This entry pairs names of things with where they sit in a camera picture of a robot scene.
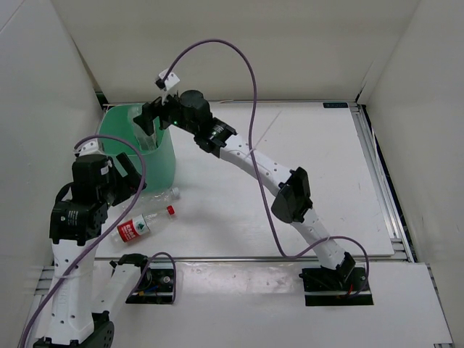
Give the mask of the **clear red cap bottle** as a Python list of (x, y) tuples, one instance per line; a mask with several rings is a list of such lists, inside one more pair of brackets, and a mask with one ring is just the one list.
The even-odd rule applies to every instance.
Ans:
[(109, 235), (109, 240), (112, 246), (122, 249), (164, 231), (175, 218), (172, 205), (156, 212), (134, 215), (117, 225)]

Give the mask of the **clear Pepsi label bottle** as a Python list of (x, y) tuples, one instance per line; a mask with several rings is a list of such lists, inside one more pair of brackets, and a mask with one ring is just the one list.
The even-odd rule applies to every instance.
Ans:
[(133, 126), (133, 134), (138, 142), (140, 150), (145, 152), (154, 151), (157, 148), (156, 134), (154, 133), (153, 135), (148, 136), (134, 120), (132, 120), (131, 123)]

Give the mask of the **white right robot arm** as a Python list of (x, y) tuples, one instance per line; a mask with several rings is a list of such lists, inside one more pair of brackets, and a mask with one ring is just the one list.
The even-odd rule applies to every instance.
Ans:
[(330, 290), (342, 290), (352, 280), (355, 261), (330, 236), (313, 208), (307, 172), (278, 164), (251, 150), (234, 128), (213, 116), (210, 104), (199, 91), (158, 98), (154, 115), (161, 128), (171, 125), (193, 135), (206, 153), (229, 162), (261, 183), (274, 201), (270, 215), (295, 228), (314, 251), (321, 264), (321, 283)]

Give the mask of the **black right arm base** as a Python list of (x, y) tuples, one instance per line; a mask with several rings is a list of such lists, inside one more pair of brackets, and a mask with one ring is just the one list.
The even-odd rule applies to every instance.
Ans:
[(325, 268), (303, 268), (299, 277), (307, 307), (374, 305), (364, 267), (355, 267), (346, 281), (332, 278)]

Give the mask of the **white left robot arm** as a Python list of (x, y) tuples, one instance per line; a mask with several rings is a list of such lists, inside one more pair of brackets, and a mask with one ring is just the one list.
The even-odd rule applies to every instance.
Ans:
[(148, 258), (123, 256), (115, 279), (99, 302), (92, 302), (94, 260), (108, 209), (127, 202), (133, 206), (143, 192), (158, 192), (173, 184), (175, 155), (170, 135), (156, 130), (156, 146), (143, 150), (130, 116), (138, 104), (107, 110), (95, 136), (78, 142), (72, 181), (57, 194), (51, 213), (50, 239), (54, 279), (44, 303), (51, 305), (51, 322), (37, 347), (109, 347), (114, 335), (111, 315), (135, 290), (152, 282)]

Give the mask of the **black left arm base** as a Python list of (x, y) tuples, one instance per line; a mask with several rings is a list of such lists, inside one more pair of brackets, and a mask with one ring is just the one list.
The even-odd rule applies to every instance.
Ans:
[(176, 297), (176, 269), (167, 262), (152, 262), (138, 288), (126, 304), (173, 305)]

